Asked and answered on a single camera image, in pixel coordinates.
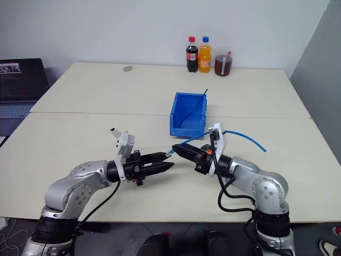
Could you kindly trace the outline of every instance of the gray wall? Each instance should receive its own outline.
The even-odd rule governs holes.
[[[341,0],[330,0],[290,80],[341,163]]]

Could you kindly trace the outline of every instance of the blue storage box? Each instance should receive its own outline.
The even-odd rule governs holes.
[[[177,92],[170,114],[171,136],[194,137],[204,133],[206,94]]]

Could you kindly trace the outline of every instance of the sticker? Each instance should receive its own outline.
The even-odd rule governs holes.
[[[198,59],[198,53],[187,53],[187,59],[188,60],[197,60]]]
[[[210,61],[207,60],[199,60],[199,67],[200,68],[209,68],[209,66],[211,65]]]
[[[223,58],[222,72],[220,73],[221,75],[224,75],[224,72],[225,72],[225,64],[226,64],[226,57]]]

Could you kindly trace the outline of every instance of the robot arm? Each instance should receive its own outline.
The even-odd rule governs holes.
[[[221,176],[234,178],[233,186],[249,193],[255,199],[255,218],[257,236],[263,244],[275,250],[289,250],[295,256],[294,236],[290,230],[289,205],[285,201],[288,184],[278,173],[266,172],[257,165],[239,157],[223,155],[226,139],[221,124],[209,128],[213,134],[216,148],[211,145],[196,148],[189,144],[173,145],[174,151],[181,157],[195,162],[195,170],[213,177],[215,170],[212,151],[216,158]]]
[[[164,172],[174,163],[163,162],[165,153],[140,155],[134,136],[112,129],[118,139],[115,161],[92,161],[72,169],[65,178],[53,183],[45,194],[45,206],[35,231],[27,240],[23,256],[66,255],[78,226],[78,218],[91,196],[114,182],[143,184],[146,176]]]

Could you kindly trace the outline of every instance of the orange juice bottle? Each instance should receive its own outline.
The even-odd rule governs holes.
[[[204,36],[202,42],[199,54],[199,69],[200,72],[208,73],[211,66],[211,46],[208,44],[208,36]]]

